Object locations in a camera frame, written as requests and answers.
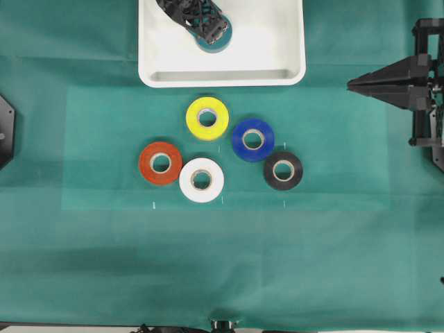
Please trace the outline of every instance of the white tape roll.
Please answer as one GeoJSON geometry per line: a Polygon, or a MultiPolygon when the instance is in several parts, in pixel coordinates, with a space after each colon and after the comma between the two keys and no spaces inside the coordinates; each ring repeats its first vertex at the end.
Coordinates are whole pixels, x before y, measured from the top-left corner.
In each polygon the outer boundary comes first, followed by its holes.
{"type": "Polygon", "coordinates": [[[222,169],[216,162],[207,158],[196,158],[188,162],[180,172],[179,185],[182,193],[196,203],[208,203],[222,192],[224,177],[222,169]],[[194,178],[199,173],[206,173],[210,183],[205,189],[196,187],[194,178]]]}

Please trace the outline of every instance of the tape roll hole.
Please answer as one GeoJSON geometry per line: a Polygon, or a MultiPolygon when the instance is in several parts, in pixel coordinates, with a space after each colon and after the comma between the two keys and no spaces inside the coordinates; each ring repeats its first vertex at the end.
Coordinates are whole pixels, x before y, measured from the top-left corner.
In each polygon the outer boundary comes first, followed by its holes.
{"type": "Polygon", "coordinates": [[[195,189],[205,191],[211,186],[212,177],[205,170],[197,170],[191,175],[191,184],[195,189]]]}
{"type": "Polygon", "coordinates": [[[197,115],[199,124],[204,127],[212,127],[217,121],[217,114],[211,108],[202,109],[197,115]]]}
{"type": "Polygon", "coordinates": [[[280,182],[288,182],[295,176],[294,165],[286,160],[280,160],[273,166],[273,175],[280,182]]]}
{"type": "Polygon", "coordinates": [[[150,165],[154,172],[162,175],[171,168],[171,158],[167,154],[158,153],[151,158],[150,165]]]}
{"type": "Polygon", "coordinates": [[[260,130],[247,130],[242,137],[242,142],[249,151],[257,151],[265,144],[265,135],[260,130]]]}

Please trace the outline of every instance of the blue tape roll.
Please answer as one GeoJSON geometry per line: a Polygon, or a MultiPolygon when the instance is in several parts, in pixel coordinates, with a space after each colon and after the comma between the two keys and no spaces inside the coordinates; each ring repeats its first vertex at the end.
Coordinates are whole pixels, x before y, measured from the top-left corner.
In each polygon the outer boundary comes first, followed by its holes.
{"type": "Polygon", "coordinates": [[[223,18],[226,19],[228,22],[228,29],[223,34],[222,38],[216,41],[213,45],[208,44],[203,38],[200,38],[199,36],[194,36],[196,38],[198,46],[205,52],[208,53],[222,52],[229,45],[231,37],[233,35],[233,27],[231,25],[230,20],[226,16],[223,16],[223,18]]]}
{"type": "Polygon", "coordinates": [[[233,150],[241,159],[247,162],[259,162],[265,160],[275,148],[275,134],[273,129],[260,119],[248,119],[242,121],[232,135],[233,150]],[[256,133],[261,137],[262,143],[252,149],[246,146],[245,136],[248,133],[256,133]]]}

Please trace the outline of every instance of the yellow tape roll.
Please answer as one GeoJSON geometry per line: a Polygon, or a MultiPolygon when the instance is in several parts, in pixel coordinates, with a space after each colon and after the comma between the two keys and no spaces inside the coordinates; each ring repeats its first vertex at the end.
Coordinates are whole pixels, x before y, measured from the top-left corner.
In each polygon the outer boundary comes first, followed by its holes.
{"type": "Polygon", "coordinates": [[[203,97],[195,100],[187,111],[187,126],[195,137],[204,141],[214,141],[220,138],[228,128],[230,115],[228,109],[220,100],[214,97],[203,97]],[[211,126],[200,123],[203,113],[211,112],[216,116],[216,122],[211,126]]]}

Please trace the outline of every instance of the tape roll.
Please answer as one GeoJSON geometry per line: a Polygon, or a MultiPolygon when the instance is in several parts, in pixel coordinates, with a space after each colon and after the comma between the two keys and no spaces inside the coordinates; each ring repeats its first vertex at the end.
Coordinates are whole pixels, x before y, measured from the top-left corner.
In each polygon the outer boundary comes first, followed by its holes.
{"type": "Polygon", "coordinates": [[[221,194],[224,176],[220,166],[207,158],[196,158],[188,162],[180,172],[179,185],[182,193],[195,203],[208,203],[221,194]],[[206,173],[210,183],[205,189],[196,186],[195,178],[199,173],[206,173]]]}
{"type": "Polygon", "coordinates": [[[272,188],[279,191],[288,191],[299,185],[303,173],[304,169],[301,161],[292,153],[274,153],[265,161],[265,180],[272,188]],[[276,172],[276,168],[279,164],[286,164],[290,168],[289,177],[279,177],[276,172]]]}
{"type": "Polygon", "coordinates": [[[197,35],[194,36],[196,38],[196,43],[198,44],[198,46],[202,50],[204,50],[205,52],[208,52],[208,53],[222,52],[230,44],[231,38],[233,36],[233,27],[232,27],[230,20],[226,16],[224,16],[224,15],[222,15],[222,16],[227,21],[228,26],[227,26],[226,32],[223,34],[221,39],[217,40],[213,44],[208,44],[207,41],[204,40],[203,38],[201,38],[197,35]]]}
{"type": "Polygon", "coordinates": [[[187,126],[190,132],[203,141],[214,141],[220,138],[228,128],[230,115],[228,109],[220,100],[214,97],[202,97],[195,100],[187,111],[187,126]],[[211,126],[200,122],[200,116],[206,112],[212,113],[216,121],[211,126]]]}
{"type": "Polygon", "coordinates": [[[165,186],[177,180],[182,166],[180,151],[167,142],[154,142],[148,145],[139,157],[140,173],[147,181],[157,186],[165,186]],[[161,172],[154,169],[154,161],[160,156],[165,156],[169,161],[168,168],[161,172]]]}
{"type": "Polygon", "coordinates": [[[242,121],[232,135],[233,150],[241,159],[247,162],[265,160],[275,148],[275,135],[273,129],[260,119],[242,121]],[[245,139],[248,134],[259,135],[261,144],[257,148],[247,146],[245,139]]]}

